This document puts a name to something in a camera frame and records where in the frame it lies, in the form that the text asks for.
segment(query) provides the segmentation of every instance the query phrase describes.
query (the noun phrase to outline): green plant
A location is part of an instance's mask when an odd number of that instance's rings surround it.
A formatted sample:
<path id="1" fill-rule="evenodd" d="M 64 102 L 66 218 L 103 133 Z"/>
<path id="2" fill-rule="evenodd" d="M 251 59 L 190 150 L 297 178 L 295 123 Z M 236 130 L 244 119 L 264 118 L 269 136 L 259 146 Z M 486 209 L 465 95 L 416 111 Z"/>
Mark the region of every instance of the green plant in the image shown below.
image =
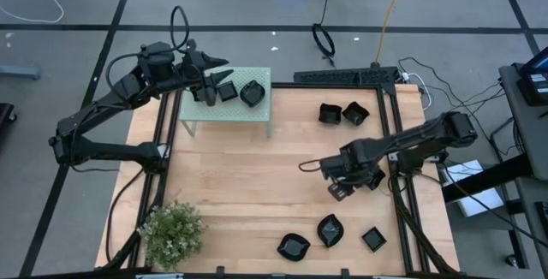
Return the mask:
<path id="1" fill-rule="evenodd" d="M 177 201 L 162 208 L 155 207 L 138 229 L 146 243 L 146 261 L 162 270 L 174 270 L 179 262 L 200 252 L 200 236 L 206 226 L 200 214 L 189 204 Z"/>

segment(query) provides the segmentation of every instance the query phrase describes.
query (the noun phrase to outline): yellow cable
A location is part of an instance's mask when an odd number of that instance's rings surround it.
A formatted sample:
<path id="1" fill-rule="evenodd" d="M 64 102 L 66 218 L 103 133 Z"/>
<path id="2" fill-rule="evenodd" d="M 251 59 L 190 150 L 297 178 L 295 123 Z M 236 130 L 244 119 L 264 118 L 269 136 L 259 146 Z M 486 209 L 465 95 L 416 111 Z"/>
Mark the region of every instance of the yellow cable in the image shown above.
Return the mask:
<path id="1" fill-rule="evenodd" d="M 390 7 L 388 8 L 388 11 L 386 12 L 386 16 L 384 18 L 383 31 L 381 31 L 380 33 L 380 41 L 378 42 L 378 50 L 377 50 L 377 57 L 375 57 L 375 63 L 378 63 L 378 59 L 380 58 L 380 51 L 383 49 L 384 31 L 386 30 L 386 25 L 388 25 L 390 13 L 392 12 L 392 8 L 394 7 L 395 3 L 396 3 L 396 0 L 392 0 L 392 3 L 390 4 Z"/>

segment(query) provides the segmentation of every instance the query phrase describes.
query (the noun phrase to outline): small green table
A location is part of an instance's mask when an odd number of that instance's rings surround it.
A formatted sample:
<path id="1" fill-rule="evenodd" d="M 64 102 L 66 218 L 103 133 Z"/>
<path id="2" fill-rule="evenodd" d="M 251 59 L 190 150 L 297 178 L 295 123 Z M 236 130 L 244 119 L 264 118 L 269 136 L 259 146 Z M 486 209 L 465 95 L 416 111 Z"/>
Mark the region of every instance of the small green table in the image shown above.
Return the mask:
<path id="1" fill-rule="evenodd" d="M 221 83 L 232 80 L 234 87 L 240 90 L 251 80 L 256 80 L 265 88 L 265 97 L 256 106 L 249 108 L 240 98 L 233 98 L 222 102 L 217 97 L 213 107 L 206 103 L 195 102 L 191 92 L 185 91 L 182 96 L 182 107 L 179 119 L 191 136 L 196 134 L 197 122 L 265 122 L 266 137 L 271 137 L 271 69 L 270 68 L 232 68 L 221 67 L 207 70 L 205 75 L 218 73 L 227 69 L 234 69 L 234 73 L 226 77 Z"/>

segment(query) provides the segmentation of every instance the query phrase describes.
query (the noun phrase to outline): wooden table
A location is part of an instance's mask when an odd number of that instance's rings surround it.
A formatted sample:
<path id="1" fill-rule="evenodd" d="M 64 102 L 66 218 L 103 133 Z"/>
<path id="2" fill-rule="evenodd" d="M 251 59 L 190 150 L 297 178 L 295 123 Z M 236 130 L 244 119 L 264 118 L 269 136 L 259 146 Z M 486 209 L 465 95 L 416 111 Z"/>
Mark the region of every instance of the wooden table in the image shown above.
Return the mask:
<path id="1" fill-rule="evenodd" d="M 403 127 L 423 123 L 417 87 L 398 85 L 396 89 Z M 348 268 L 353 275 L 403 275 L 396 213 L 387 178 L 375 191 L 363 188 L 336 202 L 327 192 L 330 183 L 320 172 L 305 174 L 297 169 L 300 162 L 337 154 L 338 148 L 351 140 L 381 138 L 376 92 L 273 89 L 272 96 L 270 139 L 265 137 L 263 123 L 201 123 L 192 138 L 178 122 L 164 204 L 176 199 L 196 204 L 209 225 L 202 253 L 181 264 L 179 271 L 212 273 L 223 265 L 227 273 L 337 275 L 341 268 Z M 345 120 L 339 126 L 318 122 L 321 103 L 344 108 L 352 101 L 371 113 L 361 126 Z M 385 102 L 390 131 L 394 133 L 387 96 Z M 134 112 L 129 144 L 152 140 L 158 106 L 158 101 L 152 101 Z M 388 174 L 386 160 L 381 167 Z M 136 163 L 122 163 L 115 195 L 139 168 Z M 429 163 L 423 173 L 438 175 Z M 111 254 L 134 230 L 143 180 L 144 177 L 133 184 L 116 206 Z M 425 177 L 415 177 L 414 184 L 425 234 L 449 265 L 459 269 L 439 185 Z M 345 232 L 338 244 L 326 249 L 316 228 L 331 213 L 342 222 Z M 387 240 L 375 253 L 360 238 L 373 226 Z M 300 262 L 290 262 L 276 251 L 287 233 L 301 234 L 312 244 Z M 419 270 L 414 237 L 410 230 L 408 234 L 414 268 Z M 96 264 L 105 264 L 104 239 Z"/>

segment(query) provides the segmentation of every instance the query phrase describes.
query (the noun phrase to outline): gray floor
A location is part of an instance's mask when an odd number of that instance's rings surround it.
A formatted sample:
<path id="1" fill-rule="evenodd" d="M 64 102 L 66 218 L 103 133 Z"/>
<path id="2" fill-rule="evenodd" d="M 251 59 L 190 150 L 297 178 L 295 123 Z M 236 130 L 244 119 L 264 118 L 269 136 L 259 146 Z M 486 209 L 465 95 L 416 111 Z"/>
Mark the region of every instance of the gray floor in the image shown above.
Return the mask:
<path id="1" fill-rule="evenodd" d="M 297 25 L 319 21 L 324 0 L 128 0 L 122 24 L 169 22 L 171 8 L 182 5 L 193 25 Z M 544 0 L 517 0 L 530 27 L 548 27 Z M 59 0 L 66 11 L 64 24 L 110 24 L 118 0 Z M 326 25 L 382 25 L 390 0 L 330 0 Z M 0 0 L 7 10 L 29 18 L 55 19 L 50 0 Z M 0 24 L 20 23 L 0 13 Z M 520 27 L 508 0 L 398 0 L 392 26 L 399 27 Z M 0 31 L 0 64 L 37 66 L 41 80 L 0 78 L 0 102 L 16 105 L 18 122 L 3 137 L 0 149 L 0 277 L 17 276 L 33 237 L 39 216 L 57 172 L 47 145 L 57 120 L 79 109 L 98 59 L 106 32 Z M 272 68 L 273 80 L 292 81 L 300 70 L 329 69 L 310 33 L 218 32 L 193 33 L 201 50 L 230 60 L 233 66 Z M 376 53 L 378 33 L 332 33 L 339 68 L 367 67 Z M 535 36 L 541 49 L 548 35 Z M 169 42 L 168 33 L 117 32 L 107 62 L 133 52 L 140 44 Z M 498 67 L 525 62 L 532 56 L 522 34 L 389 33 L 380 62 L 395 65 L 414 56 L 433 66 L 461 98 L 469 98 L 496 83 Z M 113 78 L 134 66 L 134 60 L 116 65 Z M 412 62 L 403 64 L 427 85 L 445 88 L 429 70 Z M 106 92 L 104 79 L 96 96 Z M 434 102 L 427 117 L 450 108 L 447 98 L 432 90 Z M 505 98 L 487 103 L 477 114 L 490 133 L 510 116 Z M 89 134 L 95 140 L 125 141 L 130 112 L 124 112 Z M 511 132 L 498 136 L 502 149 L 513 145 Z M 479 159 L 495 163 L 485 139 L 466 150 L 450 150 L 456 161 Z M 93 166 L 116 167 L 115 163 Z M 115 173 L 69 172 L 58 207 L 34 268 L 34 275 L 90 270 L 95 262 L 104 220 L 112 195 Z M 499 278 L 542 277 L 533 245 L 526 240 L 530 270 L 516 270 L 503 262 L 511 247 L 503 231 L 474 229 L 459 220 L 449 205 L 453 235 L 464 271 Z M 520 218 L 522 227 L 526 227 Z"/>

